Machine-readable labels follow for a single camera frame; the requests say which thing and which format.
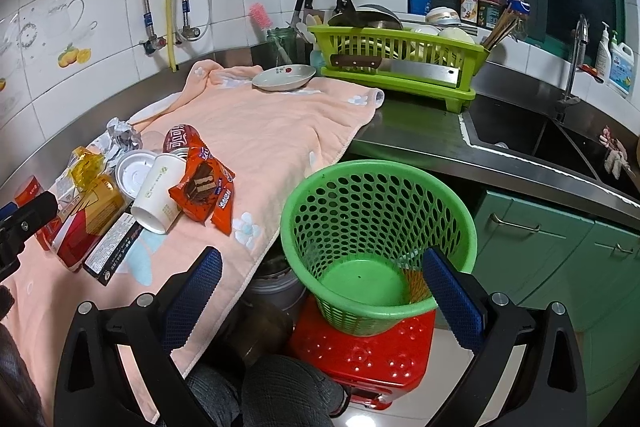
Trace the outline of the gold red cigarette box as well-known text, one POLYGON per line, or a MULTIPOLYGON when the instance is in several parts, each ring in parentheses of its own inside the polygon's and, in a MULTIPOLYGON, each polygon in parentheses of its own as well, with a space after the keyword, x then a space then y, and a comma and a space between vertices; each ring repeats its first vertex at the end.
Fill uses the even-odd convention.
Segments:
POLYGON ((77 271, 125 207, 126 199, 114 179, 100 174, 78 195, 72 210, 62 214, 51 251, 67 270, 77 271))

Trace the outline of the black white box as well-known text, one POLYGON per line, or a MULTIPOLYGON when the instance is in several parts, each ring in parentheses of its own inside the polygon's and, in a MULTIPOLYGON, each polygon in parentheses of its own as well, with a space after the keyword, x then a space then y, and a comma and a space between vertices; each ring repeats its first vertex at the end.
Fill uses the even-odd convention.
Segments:
POLYGON ((142 232, 142 226, 128 212, 122 213, 82 262, 82 267, 106 286, 125 260, 142 232))

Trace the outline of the white paper cup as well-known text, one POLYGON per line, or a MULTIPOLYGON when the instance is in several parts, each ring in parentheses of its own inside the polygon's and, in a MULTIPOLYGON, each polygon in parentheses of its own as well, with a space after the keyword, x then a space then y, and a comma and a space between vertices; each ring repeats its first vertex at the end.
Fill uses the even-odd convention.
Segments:
POLYGON ((157 155, 130 213, 139 225, 155 234, 167 234, 181 211, 169 190, 181 180, 186 161, 174 154, 157 155))

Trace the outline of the white plastic lid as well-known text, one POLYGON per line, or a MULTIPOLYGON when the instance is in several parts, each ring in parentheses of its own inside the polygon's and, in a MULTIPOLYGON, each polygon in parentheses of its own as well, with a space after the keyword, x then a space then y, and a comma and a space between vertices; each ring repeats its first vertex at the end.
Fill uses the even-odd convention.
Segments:
POLYGON ((126 199, 134 200, 150 172, 157 153, 132 150, 119 159, 115 168, 115 181, 126 199))

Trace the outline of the foil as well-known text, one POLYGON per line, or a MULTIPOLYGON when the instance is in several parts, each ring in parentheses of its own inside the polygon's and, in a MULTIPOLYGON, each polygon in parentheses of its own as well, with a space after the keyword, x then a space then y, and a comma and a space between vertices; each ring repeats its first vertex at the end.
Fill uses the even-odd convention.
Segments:
POLYGON ((88 145, 91 152, 100 153, 107 160, 141 147, 141 134, 131 124, 117 117, 107 121, 105 131, 88 145))

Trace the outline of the orange wafer wrapper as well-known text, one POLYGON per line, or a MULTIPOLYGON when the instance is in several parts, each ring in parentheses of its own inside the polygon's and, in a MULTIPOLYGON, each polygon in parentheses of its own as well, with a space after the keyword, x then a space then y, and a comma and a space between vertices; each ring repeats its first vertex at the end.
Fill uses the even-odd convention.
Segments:
POLYGON ((186 161, 186 170, 169 195, 191 220, 204 223, 210 219, 219 232, 230 235, 235 174, 201 137, 194 140, 186 157, 178 157, 186 161))

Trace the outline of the red cola can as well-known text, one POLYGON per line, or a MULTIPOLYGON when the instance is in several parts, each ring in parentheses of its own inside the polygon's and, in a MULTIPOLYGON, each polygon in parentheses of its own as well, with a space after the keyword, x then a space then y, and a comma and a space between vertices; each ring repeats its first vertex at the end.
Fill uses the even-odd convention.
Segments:
POLYGON ((177 124, 177 126, 171 127, 167 131, 163 143, 163 152, 186 157, 191 144, 199 137, 198 130, 190 126, 190 124, 177 124))

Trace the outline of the yellow plastic wrapper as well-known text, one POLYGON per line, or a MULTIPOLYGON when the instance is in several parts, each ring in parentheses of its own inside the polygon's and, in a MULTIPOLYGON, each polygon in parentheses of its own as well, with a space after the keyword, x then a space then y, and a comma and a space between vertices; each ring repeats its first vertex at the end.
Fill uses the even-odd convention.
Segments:
POLYGON ((78 192, 85 192, 105 167, 105 158, 87 147, 78 146, 70 155, 68 175, 78 192))

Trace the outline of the green plastic waste basket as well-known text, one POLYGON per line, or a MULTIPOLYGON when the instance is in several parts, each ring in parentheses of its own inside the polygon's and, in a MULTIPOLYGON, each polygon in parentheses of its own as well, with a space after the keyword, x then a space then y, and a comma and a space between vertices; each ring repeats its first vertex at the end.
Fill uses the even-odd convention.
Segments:
POLYGON ((427 249, 465 273, 477 255, 462 199, 436 176, 389 160, 344 161, 300 182, 286 200, 280 239, 322 317, 357 337, 435 309, 423 277, 427 249))

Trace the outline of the peach towel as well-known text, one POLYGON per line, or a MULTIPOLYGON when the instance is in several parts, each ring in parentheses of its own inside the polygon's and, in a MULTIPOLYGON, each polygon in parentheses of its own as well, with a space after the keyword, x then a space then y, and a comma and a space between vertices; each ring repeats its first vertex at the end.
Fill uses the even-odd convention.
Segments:
POLYGON ((90 300, 102 309, 129 305, 145 291, 158 291, 212 246, 221 253, 221 281, 186 344, 172 354, 179 371, 190 372, 276 240, 288 195, 311 173, 335 164, 384 101, 378 89, 324 77, 294 92, 264 92, 252 86, 253 75, 250 67, 198 62, 179 98, 136 124, 146 135, 165 134, 176 124, 198 130, 233 172, 229 233, 180 217, 142 268, 124 263, 107 284, 85 271, 67 270, 35 239, 26 244, 20 269, 8 280, 15 303, 4 323, 44 415, 53 413, 56 374, 79 303, 90 300))

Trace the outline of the white shallow bowl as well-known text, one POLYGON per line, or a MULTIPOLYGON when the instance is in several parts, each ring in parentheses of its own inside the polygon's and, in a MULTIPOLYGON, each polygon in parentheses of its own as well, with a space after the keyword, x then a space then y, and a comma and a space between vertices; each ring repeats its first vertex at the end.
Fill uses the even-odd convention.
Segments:
POLYGON ((310 65, 291 64, 260 72, 252 79, 252 86, 266 92, 288 92, 306 86, 317 69, 310 65))

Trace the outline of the green utensil jar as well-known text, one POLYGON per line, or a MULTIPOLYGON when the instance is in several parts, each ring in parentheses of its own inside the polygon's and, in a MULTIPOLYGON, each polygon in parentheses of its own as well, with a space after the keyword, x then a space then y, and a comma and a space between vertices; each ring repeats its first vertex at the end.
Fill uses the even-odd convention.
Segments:
POLYGON ((267 41, 274 47, 279 65, 297 62, 297 32, 292 27, 273 27, 266 30, 267 41))

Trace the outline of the pink bottle brush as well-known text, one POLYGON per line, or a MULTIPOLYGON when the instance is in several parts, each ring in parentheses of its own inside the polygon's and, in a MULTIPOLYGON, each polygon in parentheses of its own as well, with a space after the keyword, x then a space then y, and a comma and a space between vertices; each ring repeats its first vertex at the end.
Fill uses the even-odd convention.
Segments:
POLYGON ((250 19, 262 31, 268 31, 272 28, 272 20, 261 3, 254 3, 250 6, 250 19))

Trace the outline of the white detergent bottle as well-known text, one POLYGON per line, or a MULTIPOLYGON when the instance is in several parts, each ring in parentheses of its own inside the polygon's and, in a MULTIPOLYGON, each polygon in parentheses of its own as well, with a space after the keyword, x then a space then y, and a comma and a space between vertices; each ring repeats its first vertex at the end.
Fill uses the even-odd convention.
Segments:
POLYGON ((611 68, 608 82, 623 98, 630 95, 634 85, 634 51, 624 42, 610 43, 611 68))

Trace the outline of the sink faucet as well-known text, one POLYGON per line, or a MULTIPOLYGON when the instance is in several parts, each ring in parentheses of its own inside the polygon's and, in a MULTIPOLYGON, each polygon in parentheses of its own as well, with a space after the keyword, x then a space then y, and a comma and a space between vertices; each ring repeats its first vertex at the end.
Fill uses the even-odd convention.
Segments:
POLYGON ((584 64, 586 47, 589 42, 589 22, 584 14, 579 15, 579 20, 573 31, 573 51, 570 57, 570 71, 567 75, 566 85, 559 100, 555 103, 555 112, 563 115, 570 107, 577 105, 580 98, 573 94, 574 80, 579 67, 584 64))

